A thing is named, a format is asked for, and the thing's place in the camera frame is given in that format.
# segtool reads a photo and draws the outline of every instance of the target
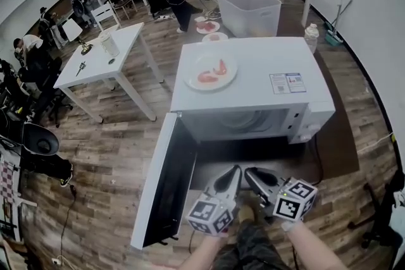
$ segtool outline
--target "camouflage pants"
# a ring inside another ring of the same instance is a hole
[[[237,243],[218,253],[213,270],[290,270],[281,260],[262,227],[244,221],[237,234]]]

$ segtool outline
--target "white microwave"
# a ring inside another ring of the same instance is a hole
[[[212,52],[231,55],[237,75],[218,91],[195,91],[184,75],[197,56]],[[184,45],[170,111],[135,220],[131,245],[137,249],[175,239],[190,184],[203,187],[197,178],[212,173],[201,171],[203,143],[259,138],[305,143],[329,120],[335,106],[304,39],[267,37]]]

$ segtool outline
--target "white plastic bin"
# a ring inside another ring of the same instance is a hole
[[[236,37],[277,36],[281,1],[218,0],[223,24]]]

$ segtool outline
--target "open microwave door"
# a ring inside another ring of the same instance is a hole
[[[197,142],[168,113],[140,199],[131,245],[139,250],[177,235],[197,156]]]

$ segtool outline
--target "water bottle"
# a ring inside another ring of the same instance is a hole
[[[312,54],[315,53],[316,45],[318,44],[319,30],[316,24],[311,24],[305,29],[304,40],[308,44]]]

